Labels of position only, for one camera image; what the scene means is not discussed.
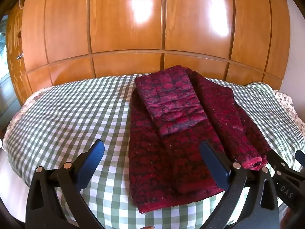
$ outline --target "bed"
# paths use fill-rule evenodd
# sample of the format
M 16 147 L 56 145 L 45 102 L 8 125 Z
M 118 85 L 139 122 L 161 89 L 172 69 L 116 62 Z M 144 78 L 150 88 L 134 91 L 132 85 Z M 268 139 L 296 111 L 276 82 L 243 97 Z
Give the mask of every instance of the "bed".
M 146 214 L 140 214 L 132 202 L 128 163 L 129 104 L 135 88 L 134 78 L 140 75 L 82 80 L 35 93 L 12 120 L 4 138 L 4 150 L 12 169 L 29 185 L 37 166 L 58 168 L 75 160 L 96 139 L 101 139 L 105 155 L 88 187 L 82 190 L 82 196 L 105 228 L 131 229 L 149 225 L 199 228 L 223 193 Z M 272 149 L 289 167 L 299 170 L 294 153 L 298 149 L 305 151 L 305 140 L 302 127 L 297 126 L 286 111 L 289 101 L 264 83 L 241 86 L 210 80 L 232 88 L 235 100 L 257 124 Z M 230 221 L 238 218 L 247 192 L 245 188 Z M 60 189 L 57 194 L 65 215 L 72 218 Z

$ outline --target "red patterned fabric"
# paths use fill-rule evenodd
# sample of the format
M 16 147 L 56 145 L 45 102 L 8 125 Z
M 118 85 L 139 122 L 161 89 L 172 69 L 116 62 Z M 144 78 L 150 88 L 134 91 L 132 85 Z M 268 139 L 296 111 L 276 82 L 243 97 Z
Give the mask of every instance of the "red patterned fabric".
M 214 184 L 199 154 L 199 144 L 208 140 L 223 152 L 188 78 L 180 65 L 135 79 L 158 134 L 172 160 L 173 180 L 181 193 Z
M 135 83 L 129 176 L 140 213 L 222 191 L 199 154 L 203 140 L 245 168 L 266 164 L 270 147 L 230 88 L 179 65 L 136 78 Z
M 137 89 L 132 93 L 130 133 L 130 192 L 140 213 L 197 202 L 222 191 L 214 182 L 200 192 L 181 194 L 176 190 L 169 154 Z

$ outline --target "white wall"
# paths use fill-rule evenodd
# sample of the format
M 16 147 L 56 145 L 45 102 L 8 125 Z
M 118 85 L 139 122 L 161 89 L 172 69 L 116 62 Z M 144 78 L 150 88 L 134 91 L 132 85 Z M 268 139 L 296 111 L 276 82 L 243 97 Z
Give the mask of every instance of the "white wall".
M 305 121 L 305 19 L 293 0 L 290 16 L 290 50 L 281 91 L 292 97 L 298 116 Z

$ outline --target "fabric fold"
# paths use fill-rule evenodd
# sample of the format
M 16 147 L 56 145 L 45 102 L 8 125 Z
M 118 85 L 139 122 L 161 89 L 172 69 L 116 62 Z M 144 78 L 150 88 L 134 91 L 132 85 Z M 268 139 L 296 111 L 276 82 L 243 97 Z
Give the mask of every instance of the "fabric fold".
M 135 79 L 145 104 L 173 166 L 173 180 L 180 193 L 210 188 L 215 182 L 199 153 L 207 140 L 217 151 L 222 144 L 209 122 L 180 65 Z
M 257 125 L 252 121 L 252 119 L 247 115 L 247 113 L 235 102 L 235 107 L 237 109 L 240 121 L 242 123 L 243 131 L 249 140 L 250 144 L 256 149 L 257 154 L 261 157 L 262 162 L 260 165 L 254 164 L 254 166 L 248 167 L 243 163 L 242 166 L 246 169 L 260 170 L 267 164 L 267 152 L 270 150 L 270 146 L 263 136 L 262 132 L 259 130 Z
M 132 93 L 128 158 L 130 192 L 140 213 L 197 202 L 222 191 L 215 183 L 188 194 L 176 190 L 170 157 L 137 89 Z
M 208 119 L 224 146 L 227 157 L 231 162 L 241 163 L 244 168 L 260 169 L 262 158 L 257 149 L 249 142 L 244 132 L 243 124 L 237 111 L 240 106 L 234 100 L 232 89 L 213 83 L 190 69 L 187 69 L 186 72 L 192 81 Z M 248 117 L 247 114 L 239 112 L 244 117 Z M 258 128 L 256 132 L 250 131 L 249 128 L 248 136 L 251 138 L 257 132 L 260 132 Z

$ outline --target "metal rivet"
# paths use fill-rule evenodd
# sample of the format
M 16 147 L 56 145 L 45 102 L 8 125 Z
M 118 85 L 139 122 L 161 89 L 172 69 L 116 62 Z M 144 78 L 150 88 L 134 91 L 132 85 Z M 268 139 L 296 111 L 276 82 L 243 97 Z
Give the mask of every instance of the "metal rivet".
M 239 163 L 236 163 L 236 162 L 234 162 L 233 163 L 233 167 L 235 168 L 235 169 L 240 169 L 240 164 Z
M 38 173 L 41 172 L 42 170 L 43 170 L 43 168 L 41 166 L 36 168 L 36 172 L 38 172 Z
M 66 163 L 63 165 L 63 167 L 64 167 L 65 169 L 69 169 L 69 168 L 71 168 L 71 166 L 72 166 L 72 163 L 70 163 L 70 162 L 66 162 Z
M 268 173 L 268 168 L 263 167 L 263 168 L 262 168 L 262 171 L 264 171 L 265 173 Z

